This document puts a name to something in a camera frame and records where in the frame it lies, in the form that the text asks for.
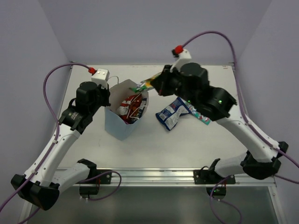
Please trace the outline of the red snack mix bag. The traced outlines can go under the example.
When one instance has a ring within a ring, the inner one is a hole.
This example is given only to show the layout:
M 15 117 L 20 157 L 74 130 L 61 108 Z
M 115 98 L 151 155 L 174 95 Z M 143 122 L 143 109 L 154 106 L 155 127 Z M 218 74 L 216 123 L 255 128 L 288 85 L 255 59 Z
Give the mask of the red snack mix bag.
M 132 124 L 134 123 L 134 119 L 137 118 L 142 100 L 143 98 L 141 93 L 131 95 L 122 101 L 120 106 L 117 108 L 116 113 L 127 124 Z

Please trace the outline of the yellow green Fox's candy bag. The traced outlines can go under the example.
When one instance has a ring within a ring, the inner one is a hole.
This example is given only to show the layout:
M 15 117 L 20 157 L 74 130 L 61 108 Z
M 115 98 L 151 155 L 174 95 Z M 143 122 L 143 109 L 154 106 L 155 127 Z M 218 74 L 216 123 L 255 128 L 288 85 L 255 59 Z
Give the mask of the yellow green Fox's candy bag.
M 161 72 L 153 75 L 152 77 L 146 80 L 141 81 L 136 87 L 130 87 L 129 89 L 132 90 L 134 93 L 150 91 L 154 89 L 150 82 L 156 79 L 158 76 L 160 76 L 160 74 Z

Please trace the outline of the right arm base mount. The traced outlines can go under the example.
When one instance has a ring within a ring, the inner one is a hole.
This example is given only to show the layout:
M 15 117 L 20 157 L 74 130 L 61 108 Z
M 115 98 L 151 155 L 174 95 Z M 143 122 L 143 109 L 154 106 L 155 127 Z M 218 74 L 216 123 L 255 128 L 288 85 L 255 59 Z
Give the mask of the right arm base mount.
M 236 184 L 236 180 L 234 175 L 230 176 L 227 180 L 217 185 L 215 190 L 213 190 L 213 187 L 216 184 L 225 179 L 215 172 L 215 165 L 218 161 L 219 159 L 216 159 L 210 166 L 204 166 L 200 169 L 193 170 L 193 179 L 194 184 L 197 185 L 213 185 L 212 187 L 206 187 L 206 192 L 208 195 L 213 193 L 213 198 L 221 200 L 224 199 L 227 194 L 227 186 Z

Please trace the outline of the light blue paper bag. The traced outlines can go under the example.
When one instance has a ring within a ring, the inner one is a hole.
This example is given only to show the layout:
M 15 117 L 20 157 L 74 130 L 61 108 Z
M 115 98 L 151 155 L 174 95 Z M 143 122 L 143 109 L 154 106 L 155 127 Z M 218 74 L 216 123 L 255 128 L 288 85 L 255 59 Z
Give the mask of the light blue paper bag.
M 137 83 L 130 79 L 124 80 L 110 88 L 109 102 L 110 106 L 105 108 L 105 131 L 118 140 L 125 140 L 139 125 L 145 115 L 149 105 L 149 94 L 147 92 L 134 93 L 130 87 L 136 87 Z M 146 102 L 146 108 L 139 120 L 132 124 L 127 124 L 116 113 L 117 108 L 123 100 L 135 94 L 142 94 L 142 101 Z

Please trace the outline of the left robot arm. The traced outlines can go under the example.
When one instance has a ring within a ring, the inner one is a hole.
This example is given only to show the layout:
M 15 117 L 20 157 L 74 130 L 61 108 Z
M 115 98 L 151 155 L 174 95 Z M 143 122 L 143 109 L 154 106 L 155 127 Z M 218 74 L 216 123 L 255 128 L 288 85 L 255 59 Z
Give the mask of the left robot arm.
M 55 175 L 58 165 L 73 143 L 92 122 L 100 107 L 110 106 L 109 85 L 88 81 L 79 85 L 76 97 L 58 120 L 59 131 L 51 137 L 34 164 L 23 174 L 14 175 L 11 184 L 20 198 L 42 210 L 49 210 L 59 195 L 80 181 L 92 183 L 97 178 L 95 163 L 81 159 L 66 170 L 63 176 Z

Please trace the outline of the blue white snack bag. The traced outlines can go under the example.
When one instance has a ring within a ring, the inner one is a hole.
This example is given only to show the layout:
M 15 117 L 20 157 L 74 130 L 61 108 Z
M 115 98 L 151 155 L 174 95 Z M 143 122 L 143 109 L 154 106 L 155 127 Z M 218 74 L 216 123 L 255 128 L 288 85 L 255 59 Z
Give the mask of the blue white snack bag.
M 190 109 L 184 101 L 177 97 L 172 103 L 165 107 L 162 111 L 155 114 L 161 125 L 171 131 L 178 123 L 180 117 L 191 114 Z

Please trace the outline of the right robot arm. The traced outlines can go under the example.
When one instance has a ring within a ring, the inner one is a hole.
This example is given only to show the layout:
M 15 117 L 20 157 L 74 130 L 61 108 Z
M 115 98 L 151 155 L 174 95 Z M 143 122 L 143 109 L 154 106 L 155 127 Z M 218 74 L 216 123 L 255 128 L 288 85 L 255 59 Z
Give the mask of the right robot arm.
M 265 135 L 241 113 L 236 99 L 225 89 L 210 85 L 208 71 L 197 63 L 186 63 L 180 69 L 164 66 L 150 84 L 160 96 L 176 95 L 190 103 L 196 111 L 215 121 L 233 134 L 247 149 L 239 156 L 215 159 L 204 178 L 219 183 L 227 176 L 247 174 L 263 180 L 278 173 L 281 167 L 279 150 L 288 144 Z

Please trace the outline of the green mint candy bag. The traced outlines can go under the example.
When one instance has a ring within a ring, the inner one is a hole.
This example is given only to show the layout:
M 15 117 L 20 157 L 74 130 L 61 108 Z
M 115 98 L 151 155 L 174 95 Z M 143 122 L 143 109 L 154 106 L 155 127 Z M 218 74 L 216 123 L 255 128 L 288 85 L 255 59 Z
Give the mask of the green mint candy bag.
M 196 117 L 197 119 L 199 119 L 200 121 L 202 121 L 204 124 L 209 125 L 210 123 L 210 119 L 208 117 L 203 116 L 202 114 L 200 114 L 193 105 L 191 105 L 189 102 L 186 102 L 186 106 L 188 107 L 188 109 L 190 110 L 191 114 Z

